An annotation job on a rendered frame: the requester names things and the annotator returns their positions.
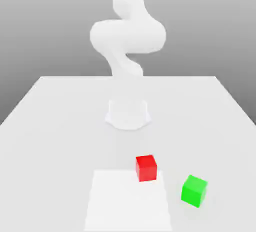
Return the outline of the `small red cube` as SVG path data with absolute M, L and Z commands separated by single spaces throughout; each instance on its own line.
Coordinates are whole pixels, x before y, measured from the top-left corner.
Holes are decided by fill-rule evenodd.
M 139 182 L 154 181 L 157 179 L 158 166 L 152 154 L 135 158 L 135 171 Z

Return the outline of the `small green cube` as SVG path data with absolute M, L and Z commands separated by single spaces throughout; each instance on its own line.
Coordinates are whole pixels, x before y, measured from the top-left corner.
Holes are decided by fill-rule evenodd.
M 181 200 L 199 208 L 205 199 L 207 186 L 207 181 L 190 174 L 182 186 Z

